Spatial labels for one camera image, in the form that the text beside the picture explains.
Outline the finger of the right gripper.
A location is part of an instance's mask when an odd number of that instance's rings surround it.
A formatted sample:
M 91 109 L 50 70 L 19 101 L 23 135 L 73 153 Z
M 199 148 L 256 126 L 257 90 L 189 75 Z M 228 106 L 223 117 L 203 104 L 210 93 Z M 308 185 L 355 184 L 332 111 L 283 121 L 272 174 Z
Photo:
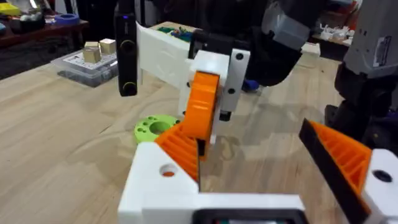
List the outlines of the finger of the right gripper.
M 250 51 L 247 50 L 233 49 L 231 53 L 221 98 L 220 121 L 229 121 L 237 107 L 249 58 Z
M 230 57 L 200 50 L 190 64 L 190 93 L 182 131 L 195 139 L 209 141 L 215 115 L 219 112 L 217 97 L 228 76 Z

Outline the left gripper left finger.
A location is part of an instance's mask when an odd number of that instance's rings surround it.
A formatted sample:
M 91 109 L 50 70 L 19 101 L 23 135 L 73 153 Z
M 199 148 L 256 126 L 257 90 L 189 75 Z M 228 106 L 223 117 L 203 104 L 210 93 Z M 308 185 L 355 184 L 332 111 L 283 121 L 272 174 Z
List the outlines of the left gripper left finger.
M 199 187 L 154 142 L 137 146 L 118 205 L 122 224 L 191 223 Z

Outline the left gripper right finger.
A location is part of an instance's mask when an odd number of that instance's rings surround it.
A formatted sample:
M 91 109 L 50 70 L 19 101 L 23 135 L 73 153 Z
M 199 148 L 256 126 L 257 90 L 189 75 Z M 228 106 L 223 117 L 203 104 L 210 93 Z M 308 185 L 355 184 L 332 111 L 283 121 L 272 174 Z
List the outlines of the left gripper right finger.
M 397 223 L 397 156 L 305 119 L 299 138 L 347 223 Z

